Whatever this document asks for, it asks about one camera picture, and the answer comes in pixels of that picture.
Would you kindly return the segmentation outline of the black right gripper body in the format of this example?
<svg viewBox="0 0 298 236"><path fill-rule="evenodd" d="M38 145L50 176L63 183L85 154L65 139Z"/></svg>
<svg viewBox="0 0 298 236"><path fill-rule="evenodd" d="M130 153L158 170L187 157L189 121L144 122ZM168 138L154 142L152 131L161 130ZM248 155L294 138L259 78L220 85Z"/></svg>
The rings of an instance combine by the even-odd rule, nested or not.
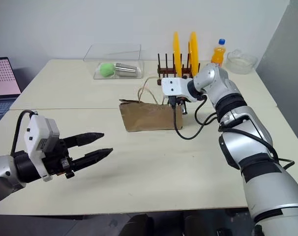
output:
<svg viewBox="0 0 298 236"><path fill-rule="evenodd" d="M168 96L168 103L171 107L176 107L177 105L181 105L185 102L187 102L185 97Z"/></svg>

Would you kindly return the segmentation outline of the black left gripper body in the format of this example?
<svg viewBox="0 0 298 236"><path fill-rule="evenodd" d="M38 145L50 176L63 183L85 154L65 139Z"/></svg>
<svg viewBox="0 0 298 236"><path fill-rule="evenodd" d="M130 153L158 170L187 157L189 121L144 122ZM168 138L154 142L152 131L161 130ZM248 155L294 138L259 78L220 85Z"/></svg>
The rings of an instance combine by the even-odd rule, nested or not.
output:
<svg viewBox="0 0 298 236"><path fill-rule="evenodd" d="M73 162L69 157L68 149L75 146L74 138L59 139L51 152L46 152L42 159L50 175L65 174L66 178L74 177Z"/></svg>

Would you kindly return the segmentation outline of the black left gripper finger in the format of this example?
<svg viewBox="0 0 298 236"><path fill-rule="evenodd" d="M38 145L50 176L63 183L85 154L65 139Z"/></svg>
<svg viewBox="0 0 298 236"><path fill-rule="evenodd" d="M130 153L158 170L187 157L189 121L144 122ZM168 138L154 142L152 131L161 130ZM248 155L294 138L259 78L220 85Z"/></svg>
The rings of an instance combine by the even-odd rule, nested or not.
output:
<svg viewBox="0 0 298 236"><path fill-rule="evenodd" d="M94 165L97 162L104 159L105 157L107 157L112 151L113 151L113 148L103 148L103 149L99 149L99 150L87 153L85 154L84 157L73 160L71 162L71 170L76 172L86 167L89 167L91 165Z"/></svg>
<svg viewBox="0 0 298 236"><path fill-rule="evenodd" d="M97 139L102 138L103 136L104 136L104 133L88 132L88 133L67 137L64 139L64 142L67 148L72 148L75 146L81 147L81 146L90 144L96 141Z"/></svg>

